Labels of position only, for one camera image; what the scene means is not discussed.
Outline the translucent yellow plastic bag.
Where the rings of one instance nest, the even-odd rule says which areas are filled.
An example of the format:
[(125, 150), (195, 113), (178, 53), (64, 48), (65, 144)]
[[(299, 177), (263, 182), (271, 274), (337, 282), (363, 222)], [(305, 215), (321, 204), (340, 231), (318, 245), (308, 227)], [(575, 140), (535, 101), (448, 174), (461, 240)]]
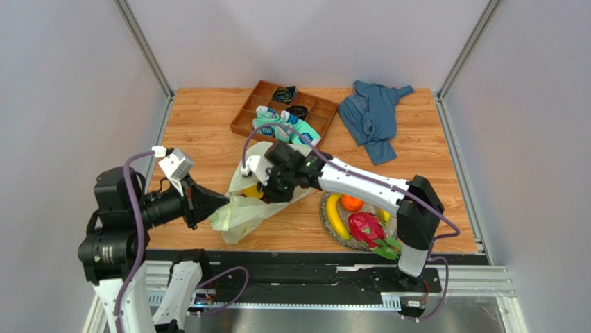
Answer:
[[(278, 169), (278, 166), (281, 165), (272, 163), (266, 158), (267, 151), (276, 143), (258, 142), (244, 151), (247, 164), (252, 162), (253, 157), (260, 157), (258, 162), (264, 167), (262, 171), (265, 172), (265, 176), (269, 176), (268, 185), (271, 184), (271, 179), (275, 174), (270, 176), (269, 173), (271, 172), (267, 171), (267, 169), (272, 169), (273, 173), (277, 173), (275, 169)], [(304, 159), (312, 151), (308, 146), (296, 144), (285, 145), (296, 153), (299, 153)], [(263, 198), (245, 196), (244, 190), (252, 186), (256, 187), (260, 181), (254, 171), (250, 177), (244, 176), (242, 174), (242, 166), (242, 162), (240, 161), (230, 181), (229, 189), (225, 194), (229, 198), (229, 203), (219, 208), (209, 218), (212, 229), (221, 232), (222, 238), (227, 244), (239, 243), (244, 237), (258, 228), (263, 220), (275, 216), (289, 205), (304, 198), (313, 190), (311, 187), (303, 189), (302, 187), (296, 186), (289, 201), (278, 203), (267, 203), (264, 201), (263, 199), (266, 194)]]

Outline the single yellow banana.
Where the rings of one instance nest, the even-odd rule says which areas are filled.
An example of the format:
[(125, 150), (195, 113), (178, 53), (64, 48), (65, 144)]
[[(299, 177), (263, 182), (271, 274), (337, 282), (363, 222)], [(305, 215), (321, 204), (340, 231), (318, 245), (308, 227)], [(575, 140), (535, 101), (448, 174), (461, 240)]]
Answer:
[(335, 231), (335, 233), (337, 233), (340, 238), (344, 240), (351, 240), (351, 235), (339, 216), (337, 205), (339, 203), (340, 197), (340, 194), (329, 195), (325, 204), (325, 212), (333, 231)]

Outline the orange fake tangerine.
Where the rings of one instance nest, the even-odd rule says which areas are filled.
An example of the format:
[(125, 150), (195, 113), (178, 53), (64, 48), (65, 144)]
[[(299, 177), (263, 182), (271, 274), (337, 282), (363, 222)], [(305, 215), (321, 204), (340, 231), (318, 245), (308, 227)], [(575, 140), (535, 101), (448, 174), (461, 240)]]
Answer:
[(365, 203), (362, 200), (355, 198), (353, 196), (346, 195), (346, 194), (343, 194), (340, 197), (339, 201), (340, 201), (341, 207), (345, 211), (351, 212), (351, 213), (359, 212), (365, 205)]

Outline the pink dragon fruit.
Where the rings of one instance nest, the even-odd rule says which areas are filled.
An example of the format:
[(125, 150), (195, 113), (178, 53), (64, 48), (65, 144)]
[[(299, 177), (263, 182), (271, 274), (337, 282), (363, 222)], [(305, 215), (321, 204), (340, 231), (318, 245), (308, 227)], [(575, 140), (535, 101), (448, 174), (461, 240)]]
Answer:
[(356, 212), (348, 217), (352, 237), (367, 249), (389, 260), (397, 260), (402, 249), (400, 242), (385, 233), (381, 221), (373, 214)]

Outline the yellow banana bunch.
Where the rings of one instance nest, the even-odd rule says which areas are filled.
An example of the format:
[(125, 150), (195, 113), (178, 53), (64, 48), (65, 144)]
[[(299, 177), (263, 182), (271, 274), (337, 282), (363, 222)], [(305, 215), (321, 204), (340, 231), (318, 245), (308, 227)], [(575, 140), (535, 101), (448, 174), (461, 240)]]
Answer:
[(379, 219), (383, 225), (388, 225), (391, 220), (391, 214), (383, 209), (378, 209)]

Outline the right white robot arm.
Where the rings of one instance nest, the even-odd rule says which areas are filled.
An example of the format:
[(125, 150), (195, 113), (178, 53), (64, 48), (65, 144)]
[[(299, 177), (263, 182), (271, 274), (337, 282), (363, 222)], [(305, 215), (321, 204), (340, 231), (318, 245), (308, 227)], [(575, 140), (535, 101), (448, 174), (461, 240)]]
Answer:
[(428, 179), (379, 176), (316, 148), (304, 154), (284, 142), (275, 142), (258, 161), (249, 157), (247, 163), (256, 167), (262, 189), (272, 202), (291, 200), (300, 187), (346, 194), (386, 210), (396, 218), (397, 237), (403, 244), (398, 271), (411, 278), (422, 275), (444, 212)]

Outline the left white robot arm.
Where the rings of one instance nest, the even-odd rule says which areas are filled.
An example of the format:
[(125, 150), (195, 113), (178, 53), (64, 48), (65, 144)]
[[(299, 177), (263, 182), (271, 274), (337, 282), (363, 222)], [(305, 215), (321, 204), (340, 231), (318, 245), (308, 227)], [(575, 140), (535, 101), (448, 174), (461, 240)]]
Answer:
[(210, 272), (208, 256), (203, 249), (175, 255), (166, 293), (153, 313), (146, 279), (148, 231), (178, 218), (196, 229), (229, 199), (197, 185), (191, 176), (182, 179), (181, 192), (169, 187), (144, 194), (143, 175), (133, 169), (129, 174), (139, 200), (142, 231), (137, 231), (123, 167), (105, 171), (96, 179), (98, 209), (91, 215), (78, 258), (108, 315), (111, 332), (183, 332), (194, 289)]

